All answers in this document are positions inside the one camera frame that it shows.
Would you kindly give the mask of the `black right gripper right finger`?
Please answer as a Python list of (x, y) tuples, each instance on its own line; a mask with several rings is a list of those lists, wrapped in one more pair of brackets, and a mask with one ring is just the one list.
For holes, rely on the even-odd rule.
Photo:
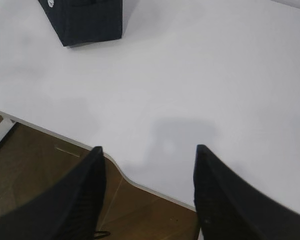
[(300, 214), (255, 189), (205, 145), (196, 147), (193, 183), (205, 240), (300, 240)]

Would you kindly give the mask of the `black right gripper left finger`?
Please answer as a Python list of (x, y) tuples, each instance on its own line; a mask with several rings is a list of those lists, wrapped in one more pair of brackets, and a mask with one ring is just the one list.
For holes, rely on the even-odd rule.
[(0, 216), (0, 240), (99, 240), (107, 178), (103, 149), (88, 155), (53, 187)]

